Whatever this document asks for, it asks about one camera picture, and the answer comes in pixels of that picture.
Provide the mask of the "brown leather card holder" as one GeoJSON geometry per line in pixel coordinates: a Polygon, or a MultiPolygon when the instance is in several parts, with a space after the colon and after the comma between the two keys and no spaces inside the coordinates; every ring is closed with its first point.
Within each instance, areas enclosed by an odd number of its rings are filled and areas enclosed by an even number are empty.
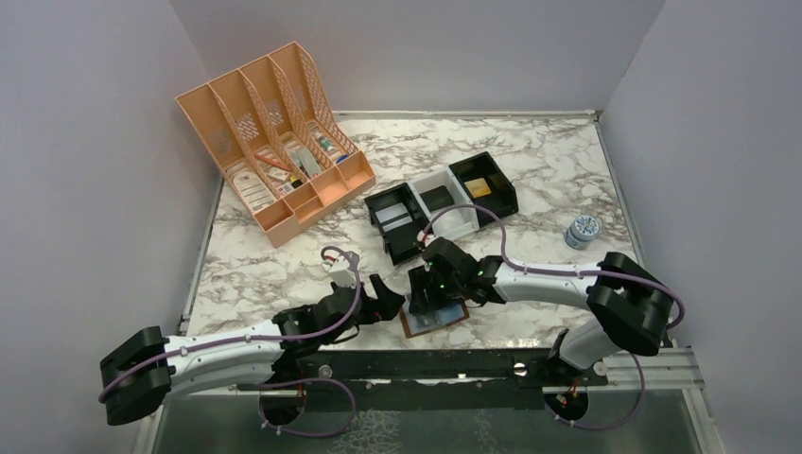
{"type": "Polygon", "coordinates": [[[469,312],[463,301],[458,301],[441,309],[425,314],[412,314],[410,312],[410,296],[399,311],[405,337],[412,339],[425,334],[445,329],[450,325],[463,322],[469,318],[469,312]]]}

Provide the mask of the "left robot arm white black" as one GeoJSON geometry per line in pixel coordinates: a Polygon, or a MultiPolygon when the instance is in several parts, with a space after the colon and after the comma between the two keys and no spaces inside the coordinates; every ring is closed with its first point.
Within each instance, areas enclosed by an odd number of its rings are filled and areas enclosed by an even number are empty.
{"type": "Polygon", "coordinates": [[[122,426],[185,395],[228,385],[269,382],[282,389],[297,377],[297,363],[345,332],[392,320],[405,303],[379,275],[362,285],[333,285],[315,305],[285,309],[255,325],[202,336],[166,336],[160,327],[137,331],[99,363],[98,398],[108,425],[122,426]]]}

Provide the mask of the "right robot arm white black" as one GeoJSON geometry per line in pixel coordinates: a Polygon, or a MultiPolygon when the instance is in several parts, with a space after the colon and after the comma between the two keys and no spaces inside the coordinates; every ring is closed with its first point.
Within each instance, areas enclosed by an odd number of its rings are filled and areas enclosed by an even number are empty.
{"type": "Polygon", "coordinates": [[[476,259],[437,237],[421,257],[425,294],[438,306],[538,302],[589,311],[592,320],[564,330],[546,359],[548,377],[560,385],[619,351],[655,356],[669,328],[674,300],[668,290],[623,253],[608,253],[598,263],[537,268],[504,254],[476,259]]]}

